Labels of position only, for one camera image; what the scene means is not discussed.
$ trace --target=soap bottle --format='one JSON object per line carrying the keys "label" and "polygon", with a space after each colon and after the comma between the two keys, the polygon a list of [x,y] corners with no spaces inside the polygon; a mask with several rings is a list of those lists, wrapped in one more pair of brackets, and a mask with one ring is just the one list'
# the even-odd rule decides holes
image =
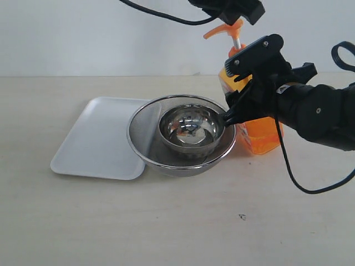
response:
{"label": "soap bottle", "polygon": [[[239,40],[240,30],[243,26],[243,20],[238,19],[234,25],[223,24],[217,28],[209,31],[204,35],[205,39],[212,37],[215,34],[226,32],[233,39],[234,46],[229,51],[229,57],[234,56],[241,49],[246,47],[241,44]],[[233,91],[241,91],[246,84],[252,79],[252,75],[246,77],[242,81],[234,82],[236,77],[229,78],[226,74],[225,68],[219,73],[219,79],[222,85],[224,94]],[[237,125],[239,132],[239,139],[246,145],[246,147],[256,155],[263,155],[280,145],[278,133],[275,125],[275,120],[271,117],[264,117],[252,121],[247,121]],[[283,127],[280,123],[280,129],[283,135]]]}

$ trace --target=metal bowl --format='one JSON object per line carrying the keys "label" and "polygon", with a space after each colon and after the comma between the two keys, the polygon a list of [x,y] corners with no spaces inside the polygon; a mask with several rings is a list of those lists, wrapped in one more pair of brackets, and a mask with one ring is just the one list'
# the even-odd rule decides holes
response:
{"label": "metal bowl", "polygon": [[180,157],[206,157],[218,146],[224,132],[221,116],[212,108],[198,104],[180,105],[160,119],[163,143]]}
{"label": "metal bowl", "polygon": [[236,140],[236,128],[229,126],[219,140],[217,137],[216,147],[210,154],[194,158],[178,156],[164,143],[159,125],[170,110],[180,109],[183,105],[203,106],[216,114],[226,111],[214,101],[200,96],[169,95],[143,105],[133,114],[127,127],[127,139],[133,151],[148,166],[168,176],[195,176],[209,170],[232,150]]}

